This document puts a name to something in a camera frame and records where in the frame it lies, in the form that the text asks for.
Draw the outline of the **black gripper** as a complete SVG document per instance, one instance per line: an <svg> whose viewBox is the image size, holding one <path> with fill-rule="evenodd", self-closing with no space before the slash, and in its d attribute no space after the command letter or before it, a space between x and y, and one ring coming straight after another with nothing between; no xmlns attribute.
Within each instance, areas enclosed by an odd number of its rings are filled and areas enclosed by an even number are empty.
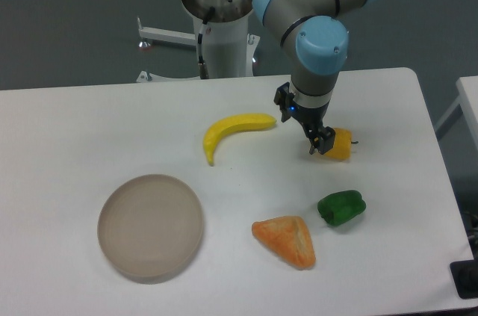
<svg viewBox="0 0 478 316"><path fill-rule="evenodd" d="M309 154L317 151L318 138L320 154L326 154L335 143L335 130L323 124L329 97L308 96L298 91L292 83L284 83L276 89L273 99L281 112L281 121L284 123L290 118L296 120L309 138Z"/></svg>

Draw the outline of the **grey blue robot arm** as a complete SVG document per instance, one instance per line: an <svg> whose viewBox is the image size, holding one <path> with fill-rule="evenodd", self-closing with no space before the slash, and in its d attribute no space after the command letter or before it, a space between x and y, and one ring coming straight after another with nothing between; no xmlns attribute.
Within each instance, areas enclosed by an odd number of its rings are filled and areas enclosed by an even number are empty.
<svg viewBox="0 0 478 316"><path fill-rule="evenodd" d="M241 76L246 66L246 35L237 31L249 15L276 38L290 58L289 82L274 102L282 119L295 119L309 139L311 153L327 153L335 131L323 118L349 44L339 16L376 0L181 0L195 23L196 58L202 79Z"/></svg>

